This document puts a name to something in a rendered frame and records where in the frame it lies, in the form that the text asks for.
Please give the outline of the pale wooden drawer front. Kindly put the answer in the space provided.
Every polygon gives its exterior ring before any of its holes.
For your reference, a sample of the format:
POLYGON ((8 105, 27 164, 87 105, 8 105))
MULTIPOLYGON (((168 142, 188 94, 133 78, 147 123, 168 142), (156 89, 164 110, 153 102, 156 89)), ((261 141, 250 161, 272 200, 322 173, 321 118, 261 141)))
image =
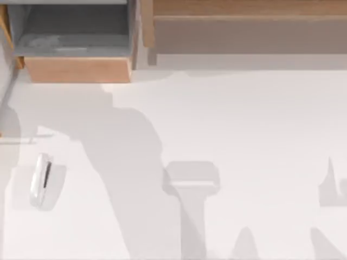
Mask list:
POLYGON ((36 83, 129 83, 129 57, 25 57, 25 67, 36 83))

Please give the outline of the wooden cupboard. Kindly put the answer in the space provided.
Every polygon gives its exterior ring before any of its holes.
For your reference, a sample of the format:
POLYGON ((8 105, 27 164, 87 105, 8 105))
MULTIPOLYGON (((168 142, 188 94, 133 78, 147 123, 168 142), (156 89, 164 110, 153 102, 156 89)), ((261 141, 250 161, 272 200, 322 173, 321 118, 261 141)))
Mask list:
POLYGON ((347 56, 347 0, 139 0, 158 55, 347 56))

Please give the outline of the pulled out grey drawer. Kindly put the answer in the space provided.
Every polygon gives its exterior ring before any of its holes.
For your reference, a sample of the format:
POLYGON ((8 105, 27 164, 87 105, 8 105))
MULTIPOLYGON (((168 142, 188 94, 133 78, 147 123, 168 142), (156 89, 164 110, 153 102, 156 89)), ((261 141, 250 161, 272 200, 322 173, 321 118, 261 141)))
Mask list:
POLYGON ((20 68, 26 57, 130 57, 137 0, 0 0, 20 68))

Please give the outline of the white stapler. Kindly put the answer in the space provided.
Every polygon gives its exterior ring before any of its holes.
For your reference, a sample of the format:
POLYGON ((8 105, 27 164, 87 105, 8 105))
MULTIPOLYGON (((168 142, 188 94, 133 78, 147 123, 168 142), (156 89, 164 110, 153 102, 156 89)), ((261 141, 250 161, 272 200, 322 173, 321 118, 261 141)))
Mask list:
POLYGON ((38 155, 30 184, 29 198, 31 205, 34 207, 40 207, 43 204, 51 166, 52 160, 48 154, 41 153, 38 155))

